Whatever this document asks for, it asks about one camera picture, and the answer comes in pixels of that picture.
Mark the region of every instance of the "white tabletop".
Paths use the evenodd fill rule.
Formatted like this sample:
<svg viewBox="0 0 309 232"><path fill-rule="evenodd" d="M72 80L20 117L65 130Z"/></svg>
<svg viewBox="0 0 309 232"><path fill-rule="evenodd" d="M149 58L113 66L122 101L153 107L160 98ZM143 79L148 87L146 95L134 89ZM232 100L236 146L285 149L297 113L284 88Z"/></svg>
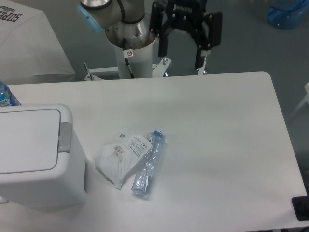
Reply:
<svg viewBox="0 0 309 232"><path fill-rule="evenodd" d="M63 103L90 160L84 205L0 205L1 231L241 232L309 225L291 198L306 194L265 72L11 86L23 104ZM167 145L149 200L118 191L93 151L121 126L162 128Z"/></svg>

